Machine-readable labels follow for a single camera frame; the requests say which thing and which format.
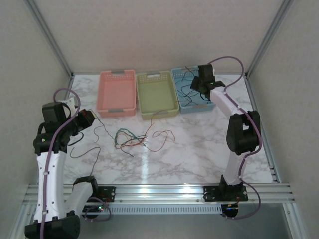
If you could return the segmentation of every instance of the white marble table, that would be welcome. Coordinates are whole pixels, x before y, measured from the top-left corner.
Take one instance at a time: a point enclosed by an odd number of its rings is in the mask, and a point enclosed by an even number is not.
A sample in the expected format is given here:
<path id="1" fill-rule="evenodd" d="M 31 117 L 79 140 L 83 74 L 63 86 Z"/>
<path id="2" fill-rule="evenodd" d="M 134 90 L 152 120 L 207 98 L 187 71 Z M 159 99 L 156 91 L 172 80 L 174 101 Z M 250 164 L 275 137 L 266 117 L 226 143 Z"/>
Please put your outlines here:
<path id="1" fill-rule="evenodd" d="M 218 76 L 225 84 L 235 80 L 238 76 Z M 76 75 L 72 89 L 81 98 L 81 108 L 92 108 L 96 112 L 96 99 L 99 75 Z M 251 110 L 248 93 L 244 80 L 229 88 L 228 92 Z M 101 118 L 108 132 L 114 137 L 119 128 L 127 128 L 135 135 L 142 135 L 150 126 L 150 121 L 143 121 L 139 110 L 134 117 Z M 97 120 L 93 126 L 84 130 L 84 139 L 68 148 L 68 156 L 64 170 L 64 183 L 73 183 L 78 177 L 87 176 L 92 170 L 98 149 L 88 154 L 72 159 L 92 147 L 101 147 L 98 162 L 93 175 L 98 183 L 113 184 L 182 184 L 182 183 L 218 183 L 224 172 L 229 157 L 226 144 L 228 120 L 221 110 L 215 107 L 204 113 L 178 114 L 174 118 L 157 119 L 149 131 L 152 135 L 157 130 L 169 129 L 173 131 L 176 141 L 167 142 L 159 152 L 150 152 L 145 147 L 126 147 L 134 157 L 115 150 L 113 140 L 106 134 Z M 148 137 L 149 148 L 158 149 L 164 141 L 164 135 L 158 138 Z M 254 183 L 270 183 L 272 176 L 264 150 L 247 160 L 244 179 Z"/>

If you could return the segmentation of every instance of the white wall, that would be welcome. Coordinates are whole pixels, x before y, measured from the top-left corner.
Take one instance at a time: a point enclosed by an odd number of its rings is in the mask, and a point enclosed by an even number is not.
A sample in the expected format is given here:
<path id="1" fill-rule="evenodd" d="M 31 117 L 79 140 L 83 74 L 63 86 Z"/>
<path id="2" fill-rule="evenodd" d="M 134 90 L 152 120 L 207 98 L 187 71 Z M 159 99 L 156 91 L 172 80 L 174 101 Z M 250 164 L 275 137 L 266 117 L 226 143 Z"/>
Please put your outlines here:
<path id="1" fill-rule="evenodd" d="M 71 69 L 247 68 L 282 0 L 37 0 Z M 214 65 L 240 72 L 236 61 Z"/>
<path id="2" fill-rule="evenodd" d="M 319 236 L 319 1 L 296 0 L 251 77 L 284 182 Z"/>
<path id="3" fill-rule="evenodd" d="M 33 140 L 41 107 L 67 76 L 22 0 L 0 4 L 0 232 L 10 232 L 29 183 L 38 179 Z"/>

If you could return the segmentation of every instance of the purple cable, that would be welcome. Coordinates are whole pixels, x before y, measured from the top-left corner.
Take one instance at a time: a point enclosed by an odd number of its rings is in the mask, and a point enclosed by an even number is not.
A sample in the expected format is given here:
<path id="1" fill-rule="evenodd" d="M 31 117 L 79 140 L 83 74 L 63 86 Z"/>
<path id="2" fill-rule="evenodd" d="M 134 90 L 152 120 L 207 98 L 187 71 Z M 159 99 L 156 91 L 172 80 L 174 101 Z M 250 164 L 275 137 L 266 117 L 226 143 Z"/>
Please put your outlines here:
<path id="1" fill-rule="evenodd" d="M 78 108 L 76 109 L 76 112 L 75 114 L 70 118 L 68 119 L 63 125 L 61 125 L 57 130 L 56 132 L 54 133 L 53 137 L 52 137 L 52 140 L 51 140 L 51 144 L 50 144 L 50 147 L 49 147 L 49 151 L 48 151 L 48 156 L 46 158 L 46 163 L 45 163 L 45 170 L 44 172 L 48 172 L 48 169 L 49 169 L 49 163 L 50 163 L 50 157 L 51 157 L 51 154 L 52 154 L 52 150 L 53 150 L 53 145 L 54 145 L 54 142 L 55 142 L 55 139 L 57 137 L 57 135 L 59 134 L 59 132 L 66 126 L 68 125 L 76 116 L 77 114 L 79 113 L 80 111 L 80 107 L 81 107 L 81 101 L 80 101 L 80 97 L 78 96 L 77 93 L 75 93 L 73 90 L 69 89 L 69 88 L 66 88 L 66 87 L 63 87 L 63 88 L 60 88 L 58 90 L 56 90 L 53 94 L 53 100 L 54 102 L 56 102 L 56 94 L 59 92 L 59 91 L 63 91 L 63 90 L 66 90 L 66 91 L 69 91 L 71 93 L 73 93 L 78 101 Z M 42 200 L 42 221 L 41 221 L 41 227 L 40 227 L 40 239 L 44 239 L 44 224 L 45 224 L 45 217 L 46 217 L 46 214 L 43 214 L 43 212 L 46 212 L 46 187 L 47 187 L 47 174 L 44 174 L 44 177 L 43 177 L 43 200 Z"/>
<path id="2" fill-rule="evenodd" d="M 100 203 L 102 203 L 102 204 L 105 206 L 105 208 L 107 208 L 107 210 L 109 210 L 109 213 L 110 213 L 108 218 L 106 218 L 106 219 L 94 218 L 94 219 L 91 219 L 92 222 L 106 222 L 106 221 L 108 221 L 108 220 L 111 219 L 112 212 L 111 212 L 111 209 L 110 209 L 109 205 L 107 205 L 105 202 L 103 202 L 103 201 L 102 201 L 101 199 L 99 199 L 99 198 L 91 197 L 91 198 L 89 198 L 89 200 L 99 201 Z M 88 214 L 88 212 L 89 212 L 90 210 L 92 210 L 93 208 L 96 208 L 96 207 L 99 207 L 99 206 L 92 206 L 92 207 L 90 207 L 90 208 L 88 208 L 88 209 L 86 210 L 86 212 L 85 212 L 85 214 L 84 214 L 85 220 L 87 219 L 87 214 Z"/>
<path id="3" fill-rule="evenodd" d="M 241 74 L 240 74 L 239 78 L 238 78 L 236 81 L 234 81 L 234 82 L 228 84 L 228 85 L 224 88 L 225 96 L 226 96 L 236 107 L 238 107 L 238 104 L 230 97 L 230 95 L 226 92 L 226 90 L 227 90 L 228 87 L 230 87 L 230 86 L 236 84 L 236 83 L 244 76 L 244 64 L 242 63 L 241 60 L 239 60 L 237 57 L 234 57 L 234 56 L 222 56 L 222 57 L 216 58 L 216 59 L 214 59 L 214 60 L 208 62 L 208 64 L 211 64 L 211 63 L 213 63 L 213 62 L 215 62 L 215 61 L 218 61 L 218 60 L 221 60 L 221 59 L 234 59 L 234 60 L 238 61 L 239 64 L 240 64 L 240 66 L 241 66 Z M 256 213 L 258 212 L 258 210 L 260 209 L 260 207 L 261 207 L 261 199 L 260 199 L 259 193 L 257 192 L 257 190 L 256 190 L 250 183 L 245 182 L 245 181 L 242 179 L 242 176 L 241 176 L 241 175 L 242 175 L 242 169 L 243 169 L 244 164 L 245 164 L 245 162 L 246 162 L 246 158 L 247 158 L 248 156 L 251 156 L 251 155 L 254 155 L 254 154 L 258 153 L 258 152 L 261 150 L 262 144 L 263 144 L 263 140 L 262 140 L 262 138 L 261 138 L 261 135 L 260 135 L 260 133 L 259 133 L 259 131 L 258 131 L 258 128 L 257 128 L 256 124 L 254 123 L 254 121 L 253 121 L 253 119 L 250 117 L 250 115 L 249 115 L 246 111 L 244 111 L 242 108 L 238 108 L 238 109 L 239 109 L 242 113 L 244 113 L 245 116 L 248 118 L 248 120 L 249 120 L 249 122 L 252 124 L 252 126 L 253 126 L 253 128 L 254 128 L 256 134 L 257 134 L 258 140 L 259 140 L 259 147 L 258 147 L 258 149 L 257 149 L 256 151 L 254 151 L 254 152 L 251 152 L 251 153 L 248 153 L 248 154 L 244 155 L 243 160 L 242 160 L 242 162 L 241 162 L 241 164 L 240 164 L 240 167 L 239 167 L 239 170 L 238 170 L 238 178 L 239 178 L 239 180 L 240 180 L 242 183 L 244 183 L 244 184 L 246 184 L 247 186 L 249 186 L 249 187 L 250 187 L 252 190 L 254 190 L 254 192 L 257 194 L 257 197 L 258 197 L 258 207 L 257 207 L 256 210 L 253 211 L 252 213 L 249 213 L 249 214 L 244 215 L 244 216 L 236 217 L 236 218 L 231 218 L 231 219 L 233 219 L 233 220 L 239 220 L 239 219 L 244 219 L 244 218 L 251 217 L 252 215 L 256 214 Z"/>

